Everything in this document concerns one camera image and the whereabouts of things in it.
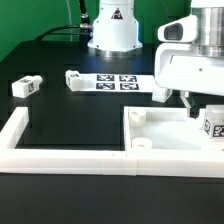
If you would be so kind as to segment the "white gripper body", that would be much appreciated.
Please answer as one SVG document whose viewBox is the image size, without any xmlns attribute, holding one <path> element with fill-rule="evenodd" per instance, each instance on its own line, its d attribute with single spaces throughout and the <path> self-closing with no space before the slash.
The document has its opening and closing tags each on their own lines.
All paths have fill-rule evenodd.
<svg viewBox="0 0 224 224">
<path fill-rule="evenodd" d="M 162 88 L 224 96 L 224 33 L 195 15 L 158 29 L 155 79 Z"/>
</svg>

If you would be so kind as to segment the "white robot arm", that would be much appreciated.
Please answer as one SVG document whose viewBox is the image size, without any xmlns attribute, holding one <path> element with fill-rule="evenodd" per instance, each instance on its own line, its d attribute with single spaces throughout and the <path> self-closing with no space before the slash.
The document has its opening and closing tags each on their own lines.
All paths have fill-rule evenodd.
<svg viewBox="0 0 224 224">
<path fill-rule="evenodd" d="M 104 57 L 136 55 L 142 50 L 134 0 L 100 0 L 93 23 L 91 53 Z M 140 88 L 166 102 L 174 90 L 224 96 L 224 0 L 191 0 L 188 16 L 162 25 L 157 37 L 154 75 Z"/>
</svg>

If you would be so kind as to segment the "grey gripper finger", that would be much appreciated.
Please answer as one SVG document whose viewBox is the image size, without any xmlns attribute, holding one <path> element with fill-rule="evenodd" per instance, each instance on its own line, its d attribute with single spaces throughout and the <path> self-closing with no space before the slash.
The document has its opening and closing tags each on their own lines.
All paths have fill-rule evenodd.
<svg viewBox="0 0 224 224">
<path fill-rule="evenodd" d="M 197 118 L 199 116 L 200 108 L 196 104 L 194 98 L 187 91 L 180 92 L 180 98 L 187 109 L 187 116 L 189 118 Z"/>
</svg>

